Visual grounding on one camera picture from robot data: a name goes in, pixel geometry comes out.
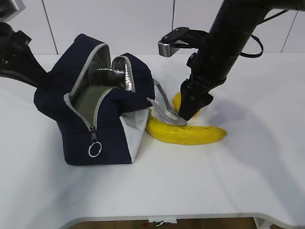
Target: white fabric panel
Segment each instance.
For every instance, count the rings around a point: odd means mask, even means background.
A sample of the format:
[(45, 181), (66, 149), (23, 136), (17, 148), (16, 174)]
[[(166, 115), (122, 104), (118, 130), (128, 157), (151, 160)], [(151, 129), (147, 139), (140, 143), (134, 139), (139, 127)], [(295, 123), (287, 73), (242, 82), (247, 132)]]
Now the white fabric panel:
[[(223, 0), (176, 0), (173, 27), (189, 27), (194, 30), (209, 31)], [(272, 10), (271, 16), (279, 10)], [(290, 11), (280, 17), (259, 25), (254, 31), (264, 45), (265, 52), (281, 52), (296, 11)], [(195, 50), (179, 50), (178, 53), (193, 53)], [(259, 53), (260, 47), (250, 39), (244, 52)]]
[(172, 25), (173, 0), (44, 0), (59, 53), (80, 33), (110, 46), (111, 54), (157, 54)]
[(34, 54), (56, 54), (54, 42), (41, 0), (22, 0), (26, 9), (9, 21), (14, 31), (23, 31), (32, 41)]
[(138, 152), (138, 148), (146, 127), (148, 113), (149, 109), (144, 109), (135, 112), (123, 113), (120, 117), (132, 161), (134, 161)]
[(305, 12), (298, 12), (283, 52), (305, 52)]

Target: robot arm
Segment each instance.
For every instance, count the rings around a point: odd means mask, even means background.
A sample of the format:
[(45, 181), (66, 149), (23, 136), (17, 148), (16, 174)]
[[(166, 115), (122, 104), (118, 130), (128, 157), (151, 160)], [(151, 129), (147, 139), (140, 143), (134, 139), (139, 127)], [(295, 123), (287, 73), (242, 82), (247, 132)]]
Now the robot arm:
[(187, 63), (190, 78), (180, 88), (180, 117), (189, 120), (212, 102), (209, 91), (225, 82), (256, 26), (272, 9), (305, 10), (305, 0), (224, 0), (209, 33), (177, 28), (162, 38), (159, 53), (163, 56), (179, 48), (198, 48)]

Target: yellow banana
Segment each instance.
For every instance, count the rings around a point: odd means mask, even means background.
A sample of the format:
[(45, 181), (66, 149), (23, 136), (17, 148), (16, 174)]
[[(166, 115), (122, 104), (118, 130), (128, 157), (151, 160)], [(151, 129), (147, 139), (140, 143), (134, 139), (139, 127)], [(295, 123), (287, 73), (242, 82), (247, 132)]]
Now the yellow banana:
[(175, 126), (160, 122), (149, 112), (146, 131), (159, 141), (181, 145), (201, 145), (220, 141), (226, 131), (215, 126)]

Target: bag handle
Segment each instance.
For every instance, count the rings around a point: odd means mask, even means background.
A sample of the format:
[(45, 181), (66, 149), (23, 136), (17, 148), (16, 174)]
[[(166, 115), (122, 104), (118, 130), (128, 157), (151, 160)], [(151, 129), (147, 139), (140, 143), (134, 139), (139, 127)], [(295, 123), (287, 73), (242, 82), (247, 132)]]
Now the bag handle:
[(187, 121), (184, 120), (183, 118), (179, 117), (178, 112), (175, 111), (175, 109), (173, 109), (173, 107), (171, 106), (170, 102), (168, 101), (168, 98), (166, 96), (165, 91), (163, 90), (161, 84), (153, 79), (153, 84), (155, 86), (157, 86), (164, 102), (166, 105), (166, 109), (168, 110), (168, 112), (172, 113), (177, 119), (172, 119), (170, 118), (167, 114), (164, 113), (164, 111), (160, 108), (160, 106), (153, 100), (150, 98), (147, 98), (147, 100), (152, 104), (152, 106), (155, 108), (156, 112), (160, 115), (160, 117), (162, 119), (164, 119), (166, 122), (172, 124), (172, 125), (177, 125), (177, 126), (186, 126), (187, 125)]

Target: zipper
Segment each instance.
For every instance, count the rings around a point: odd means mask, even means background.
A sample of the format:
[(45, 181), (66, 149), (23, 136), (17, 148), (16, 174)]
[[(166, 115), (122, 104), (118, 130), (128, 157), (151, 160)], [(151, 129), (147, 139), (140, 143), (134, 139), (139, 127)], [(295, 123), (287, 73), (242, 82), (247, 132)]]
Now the zipper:
[(99, 108), (100, 105), (103, 101), (103, 99), (105, 98), (105, 96), (112, 90), (112, 88), (106, 90), (101, 97), (99, 98), (99, 101), (97, 103), (97, 105), (95, 106), (95, 111), (94, 111), (94, 117), (93, 117), (93, 125), (91, 125), (87, 119), (85, 119), (84, 116), (82, 116), (77, 110), (75, 110), (75, 108), (72, 106), (71, 102), (70, 102), (70, 97), (69, 97), (69, 93), (66, 93), (63, 96), (63, 99), (66, 103), (66, 105), (79, 117), (82, 119), (82, 121), (85, 123), (85, 125), (87, 126), (88, 130), (91, 132), (91, 141), (92, 143), (96, 143), (97, 142), (97, 135), (96, 135), (96, 126), (97, 126), (97, 116), (98, 116), (98, 112), (99, 112)]
[(112, 89), (113, 89), (113, 88), (107, 89), (107, 90), (101, 95), (101, 97), (99, 98), (99, 100), (98, 100), (98, 102), (97, 102), (97, 105), (96, 105), (96, 107), (95, 107), (95, 111), (94, 111), (93, 126), (97, 126), (97, 115), (98, 115), (98, 112), (99, 112), (100, 105), (101, 105), (103, 99), (106, 97), (106, 95), (108, 95), (108, 93), (109, 93)]
[(90, 130), (91, 130), (91, 141), (92, 141), (92, 143), (96, 143), (97, 142), (97, 136), (96, 136), (95, 126), (91, 125)]
[(78, 113), (77, 110), (75, 110), (75, 108), (72, 106), (71, 102), (70, 102), (70, 98), (69, 98), (69, 93), (66, 93), (64, 96), (63, 96), (63, 99), (66, 103), (66, 105), (79, 117), (82, 119), (82, 121), (86, 124), (88, 130), (90, 131), (91, 130), (91, 125), (90, 123), (87, 121), (87, 119), (84, 118), (84, 116), (82, 116), (80, 113)]

